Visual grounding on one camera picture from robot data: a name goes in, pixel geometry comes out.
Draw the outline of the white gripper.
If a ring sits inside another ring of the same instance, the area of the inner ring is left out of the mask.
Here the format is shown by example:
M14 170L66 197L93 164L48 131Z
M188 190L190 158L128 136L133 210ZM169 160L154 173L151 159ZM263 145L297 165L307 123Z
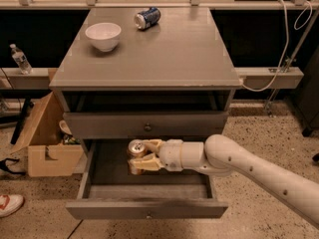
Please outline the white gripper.
M182 171L180 139L170 139L164 142L161 139L144 139L143 144L151 154L143 157L133 157L129 165L133 171L158 171L165 168L168 171Z

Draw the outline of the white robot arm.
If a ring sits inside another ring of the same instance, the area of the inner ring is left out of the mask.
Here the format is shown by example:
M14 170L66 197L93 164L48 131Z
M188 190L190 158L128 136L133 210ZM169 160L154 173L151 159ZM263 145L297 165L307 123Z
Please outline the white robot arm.
M214 134L206 141L134 139L128 144L133 169L194 170L226 176L237 171L319 227L319 184L258 157L234 140Z

